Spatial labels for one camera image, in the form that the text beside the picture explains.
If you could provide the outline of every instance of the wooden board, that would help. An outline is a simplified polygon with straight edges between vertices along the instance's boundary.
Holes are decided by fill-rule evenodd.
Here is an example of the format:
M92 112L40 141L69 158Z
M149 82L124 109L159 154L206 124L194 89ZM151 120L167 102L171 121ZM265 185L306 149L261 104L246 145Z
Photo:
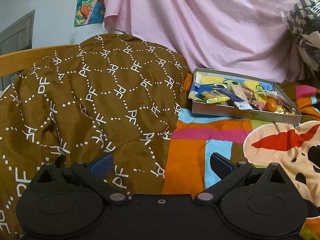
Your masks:
M61 45L52 47L43 47L36 49L26 49L0 56L0 77L14 73L19 70L31 67L33 63L38 62L48 54L52 54L57 49L71 48L74 45Z

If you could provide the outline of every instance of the silver bolt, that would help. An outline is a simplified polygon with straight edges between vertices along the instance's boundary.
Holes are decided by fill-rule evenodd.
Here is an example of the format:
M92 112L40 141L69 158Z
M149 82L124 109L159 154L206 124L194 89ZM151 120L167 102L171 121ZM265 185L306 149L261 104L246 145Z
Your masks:
M209 201L213 199L213 195L211 193L203 192L198 195L198 199L203 201Z
M110 195L110 199L113 201L123 201L125 200L125 195L122 193L113 193Z
M159 204L164 204L164 203L165 203L165 199L159 199L159 200L158 200L158 203L159 203Z

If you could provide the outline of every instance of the red cartoon ear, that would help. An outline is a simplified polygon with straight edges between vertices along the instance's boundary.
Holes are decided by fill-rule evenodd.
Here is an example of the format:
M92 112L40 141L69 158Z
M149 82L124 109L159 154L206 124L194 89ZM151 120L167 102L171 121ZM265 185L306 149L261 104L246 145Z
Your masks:
M251 145L255 148L286 152L294 147L301 147L304 142L310 140L316 134L319 126L320 124L314 125L309 131L302 134L296 134L296 130L291 129L287 132L269 135Z

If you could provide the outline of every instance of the wooden headboard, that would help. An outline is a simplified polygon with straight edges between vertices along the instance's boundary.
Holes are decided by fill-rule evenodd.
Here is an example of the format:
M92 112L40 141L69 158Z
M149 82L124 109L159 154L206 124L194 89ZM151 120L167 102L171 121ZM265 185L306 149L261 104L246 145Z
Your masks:
M38 62L43 57L51 54L57 49L71 48L74 45L61 45L52 47L43 47L36 49L26 49L0 56L0 77L14 73L16 71L26 69L32 66L33 63Z

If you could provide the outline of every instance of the door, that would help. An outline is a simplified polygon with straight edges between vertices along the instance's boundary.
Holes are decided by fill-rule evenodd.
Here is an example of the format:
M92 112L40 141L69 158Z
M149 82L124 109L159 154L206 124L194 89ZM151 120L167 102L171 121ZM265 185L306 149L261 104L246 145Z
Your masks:
M0 33L0 55L32 48L32 30L35 11L26 14ZM10 85L15 73L0 80L0 90Z

